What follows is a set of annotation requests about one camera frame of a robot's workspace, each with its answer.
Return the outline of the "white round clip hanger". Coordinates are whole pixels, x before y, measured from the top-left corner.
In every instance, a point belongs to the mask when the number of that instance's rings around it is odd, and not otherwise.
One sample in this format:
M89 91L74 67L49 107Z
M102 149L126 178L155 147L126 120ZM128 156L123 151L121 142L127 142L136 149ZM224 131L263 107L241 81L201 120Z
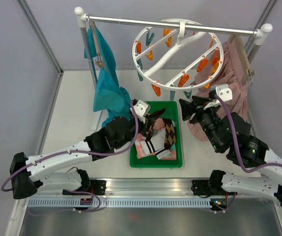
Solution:
M132 45L132 60L141 81L148 81L155 92L162 89L191 91L210 87L224 62L222 43L210 30L186 19L147 22ZM212 71L204 82L195 76L207 65Z

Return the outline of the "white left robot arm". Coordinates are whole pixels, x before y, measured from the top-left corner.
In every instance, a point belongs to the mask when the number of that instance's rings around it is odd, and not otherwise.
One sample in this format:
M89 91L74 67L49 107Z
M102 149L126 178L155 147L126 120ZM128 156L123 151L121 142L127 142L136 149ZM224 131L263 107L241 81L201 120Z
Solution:
M155 119L115 117L99 131L63 150L37 156L19 152L10 165L10 191L13 198L24 199L37 193L45 185L45 176L71 165L93 162L105 157L122 154L122 147L134 144L139 133L147 134Z

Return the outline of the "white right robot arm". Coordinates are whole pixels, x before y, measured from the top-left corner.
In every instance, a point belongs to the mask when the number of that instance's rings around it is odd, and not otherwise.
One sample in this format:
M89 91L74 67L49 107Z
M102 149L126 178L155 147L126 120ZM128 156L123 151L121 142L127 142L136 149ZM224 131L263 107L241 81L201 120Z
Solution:
M208 180L211 195L248 194L262 196L282 207L282 159L266 143L250 134L251 125L237 113L230 112L219 97L211 99L193 96L191 101L179 100L182 119L199 124L216 153L243 172L258 172L253 180L221 170L213 170Z

